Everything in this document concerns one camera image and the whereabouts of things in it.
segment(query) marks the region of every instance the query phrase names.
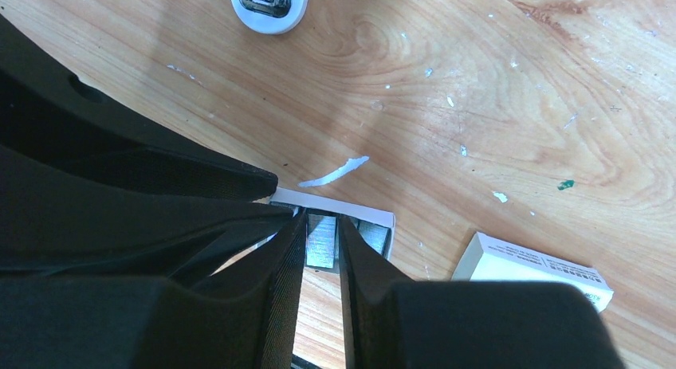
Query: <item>small white box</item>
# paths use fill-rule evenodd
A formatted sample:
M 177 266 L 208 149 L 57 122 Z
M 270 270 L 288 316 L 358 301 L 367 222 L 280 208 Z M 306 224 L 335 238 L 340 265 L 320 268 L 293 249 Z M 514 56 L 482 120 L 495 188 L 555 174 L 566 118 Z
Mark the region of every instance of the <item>small white box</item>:
M 469 281 L 555 281 L 577 287 L 603 311 L 610 303 L 613 290 L 608 288 L 599 271 L 583 267 L 476 233 L 460 258 L 451 280 Z

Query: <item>white paint streak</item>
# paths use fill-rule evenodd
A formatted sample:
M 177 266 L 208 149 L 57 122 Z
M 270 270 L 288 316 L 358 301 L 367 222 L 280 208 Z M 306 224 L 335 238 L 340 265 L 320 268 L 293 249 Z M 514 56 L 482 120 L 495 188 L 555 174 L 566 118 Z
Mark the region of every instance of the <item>white paint streak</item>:
M 197 82 L 200 86 L 204 86 L 204 85 L 202 84 L 202 82 L 200 82 L 200 81 L 197 79 L 197 77 L 195 77 L 194 75 L 190 74 L 189 72 L 187 72 L 187 71 L 181 69 L 180 67 L 174 66 L 174 65 L 171 65 L 171 64 L 167 65 L 167 67 L 168 67 L 169 69 L 171 69 L 171 70 L 174 70 L 174 71 L 177 72 L 177 73 L 181 73 L 181 74 L 183 74 L 183 75 L 186 75 L 186 76 L 187 76 L 188 78 L 190 78 L 191 80 Z
M 350 171 L 354 171 L 359 168 L 362 164 L 368 161 L 368 156 L 362 156 L 357 159 L 348 159 L 348 161 L 337 170 L 333 171 L 331 174 L 325 175 L 319 179 L 309 180 L 307 182 L 298 183 L 299 187 L 316 187 L 323 186 L 324 184 L 329 184 L 334 180 L 340 178 L 341 176 L 347 174 Z
M 509 200 L 507 198 L 507 195 L 505 195 L 501 192 L 498 192 L 498 191 L 493 191 L 493 196 L 496 197 L 498 200 L 500 200 L 500 202 L 502 202 L 502 203 L 507 203 L 507 201 Z
M 577 118 L 577 116 L 578 116 L 578 113 L 577 113 L 577 112 L 571 116 L 571 119 L 568 121 L 568 123 L 565 124 L 564 130 L 567 129 L 568 126 L 570 126 L 570 125 L 573 123 L 573 121 L 575 121 L 575 119 Z

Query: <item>open box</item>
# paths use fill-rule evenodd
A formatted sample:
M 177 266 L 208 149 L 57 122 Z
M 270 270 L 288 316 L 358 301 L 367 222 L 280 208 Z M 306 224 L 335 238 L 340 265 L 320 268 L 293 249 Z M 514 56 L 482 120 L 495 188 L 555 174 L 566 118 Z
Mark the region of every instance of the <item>open box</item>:
M 395 240 L 395 215 L 392 212 L 323 198 L 284 188 L 270 198 L 273 206 L 308 209 L 308 237 L 305 266 L 338 273 L 337 216 L 349 216 L 364 240 L 376 252 L 390 260 Z

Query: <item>white plastic device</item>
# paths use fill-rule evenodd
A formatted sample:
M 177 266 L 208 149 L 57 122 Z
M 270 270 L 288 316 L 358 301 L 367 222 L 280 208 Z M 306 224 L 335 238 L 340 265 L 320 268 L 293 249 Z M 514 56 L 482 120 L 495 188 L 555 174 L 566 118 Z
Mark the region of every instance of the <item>white plastic device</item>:
M 246 9 L 240 0 L 231 0 L 237 17 L 250 29 L 263 34 L 282 34 L 293 29 L 301 21 L 308 0 L 291 0 L 289 12 L 282 18 L 275 18 Z

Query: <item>wood grain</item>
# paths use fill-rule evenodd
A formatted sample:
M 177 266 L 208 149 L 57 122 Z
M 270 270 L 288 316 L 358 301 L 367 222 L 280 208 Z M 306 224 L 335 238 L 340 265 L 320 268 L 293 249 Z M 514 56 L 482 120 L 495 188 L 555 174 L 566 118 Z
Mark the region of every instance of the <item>wood grain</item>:
M 369 155 L 307 192 L 394 211 L 392 261 L 412 277 L 447 280 L 476 230 L 593 265 L 627 364 L 670 367 L 675 3 L 311 0 L 278 37 L 230 0 L 0 13 L 84 82 L 282 186 Z M 338 285 L 305 271 L 295 352 L 326 368 L 344 366 Z

